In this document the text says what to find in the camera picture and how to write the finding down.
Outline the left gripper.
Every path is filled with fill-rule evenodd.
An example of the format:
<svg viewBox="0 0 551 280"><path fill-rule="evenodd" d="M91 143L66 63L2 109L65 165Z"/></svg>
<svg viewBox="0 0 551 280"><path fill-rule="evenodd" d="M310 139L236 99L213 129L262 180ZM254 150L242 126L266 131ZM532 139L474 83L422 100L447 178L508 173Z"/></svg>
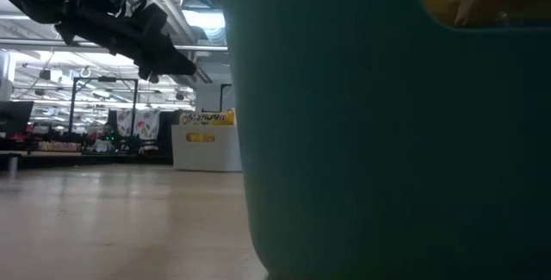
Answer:
<svg viewBox="0 0 551 280"><path fill-rule="evenodd" d="M172 48L162 33L167 14L147 0L65 0L63 17L55 26L62 40L72 45L81 37L122 54L161 75L193 75L196 65ZM152 72L139 69L138 76L149 80Z"/></svg>

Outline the white plastic bin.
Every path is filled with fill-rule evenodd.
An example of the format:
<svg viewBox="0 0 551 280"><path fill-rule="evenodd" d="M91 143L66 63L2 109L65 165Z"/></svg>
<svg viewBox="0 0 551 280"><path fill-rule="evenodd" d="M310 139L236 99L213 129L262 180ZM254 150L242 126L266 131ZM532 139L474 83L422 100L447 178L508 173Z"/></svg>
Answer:
<svg viewBox="0 0 551 280"><path fill-rule="evenodd" d="M215 135L213 143L191 143L186 133ZM233 126L173 125L171 129L173 166L184 171L239 172L242 164L238 129Z"/></svg>

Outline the teal plastic bin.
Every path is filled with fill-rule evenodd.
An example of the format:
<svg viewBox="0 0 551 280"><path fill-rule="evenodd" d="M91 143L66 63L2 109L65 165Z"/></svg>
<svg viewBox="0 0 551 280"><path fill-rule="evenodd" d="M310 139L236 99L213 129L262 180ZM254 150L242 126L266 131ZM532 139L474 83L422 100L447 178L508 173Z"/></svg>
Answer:
<svg viewBox="0 0 551 280"><path fill-rule="evenodd" d="M421 0L220 0L272 277L551 280L551 27Z"/></svg>

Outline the white patterned hanging cloth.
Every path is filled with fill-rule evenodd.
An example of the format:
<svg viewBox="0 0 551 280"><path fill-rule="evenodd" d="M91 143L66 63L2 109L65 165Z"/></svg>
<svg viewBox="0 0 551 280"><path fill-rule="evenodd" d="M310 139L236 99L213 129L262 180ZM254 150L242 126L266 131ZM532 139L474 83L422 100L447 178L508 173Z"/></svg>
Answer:
<svg viewBox="0 0 551 280"><path fill-rule="evenodd" d="M138 135L141 140L156 140L159 131L160 111L157 109L140 109L135 112L132 121L132 110L116 110L117 131L121 136L129 137L131 128L133 135Z"/></svg>

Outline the black hanging cloth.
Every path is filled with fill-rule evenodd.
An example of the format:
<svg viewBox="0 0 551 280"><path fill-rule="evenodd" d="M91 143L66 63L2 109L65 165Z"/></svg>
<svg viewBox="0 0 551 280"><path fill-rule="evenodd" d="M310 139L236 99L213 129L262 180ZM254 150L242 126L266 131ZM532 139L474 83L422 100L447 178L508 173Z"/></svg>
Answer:
<svg viewBox="0 0 551 280"><path fill-rule="evenodd" d="M171 143L171 129L179 123L181 110L162 111L159 114L158 142L162 145Z"/></svg>

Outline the black monitor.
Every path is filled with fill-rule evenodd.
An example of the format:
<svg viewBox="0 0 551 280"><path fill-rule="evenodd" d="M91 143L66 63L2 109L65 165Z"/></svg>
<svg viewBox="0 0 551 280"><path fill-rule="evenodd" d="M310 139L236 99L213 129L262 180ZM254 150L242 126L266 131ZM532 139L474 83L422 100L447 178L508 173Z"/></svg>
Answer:
<svg viewBox="0 0 551 280"><path fill-rule="evenodd" d="M0 101L0 138L9 138L26 130L34 103Z"/></svg>

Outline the black metal room frame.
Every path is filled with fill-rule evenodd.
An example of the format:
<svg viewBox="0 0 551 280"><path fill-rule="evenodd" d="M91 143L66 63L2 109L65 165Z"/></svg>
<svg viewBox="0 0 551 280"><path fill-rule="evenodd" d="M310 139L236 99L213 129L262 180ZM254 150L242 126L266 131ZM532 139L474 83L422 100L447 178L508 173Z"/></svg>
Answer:
<svg viewBox="0 0 551 280"><path fill-rule="evenodd" d="M82 84L80 88L78 88L78 83L83 80L86 83ZM82 89L85 88L86 85L90 81L98 81L102 83L116 83L118 81L125 83L126 81L134 82L134 87L132 90L133 93L133 106L132 106L132 120L131 120L131 126L130 126L130 135L134 136L134 122L135 122L135 116L136 116L136 105L138 100L138 90L139 90L139 80L136 78L116 78L116 77L107 77L107 76L100 76L99 78L74 78L73 79L73 86L72 86L72 92L71 92L71 106L70 106L70 118L69 118L69 128L68 133L72 133L73 125L74 125L74 109L75 109L75 103L76 103L76 94Z"/></svg>

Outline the black aluminium table frame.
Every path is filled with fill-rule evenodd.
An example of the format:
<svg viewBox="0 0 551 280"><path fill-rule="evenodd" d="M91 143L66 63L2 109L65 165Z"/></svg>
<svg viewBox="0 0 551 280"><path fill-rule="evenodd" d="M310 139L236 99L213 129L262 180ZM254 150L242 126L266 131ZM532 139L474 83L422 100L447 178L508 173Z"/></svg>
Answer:
<svg viewBox="0 0 551 280"><path fill-rule="evenodd" d="M159 156L22 156L0 154L0 171L7 171L12 158L17 159L19 170L56 168L82 165L173 165L173 158Z"/></svg>

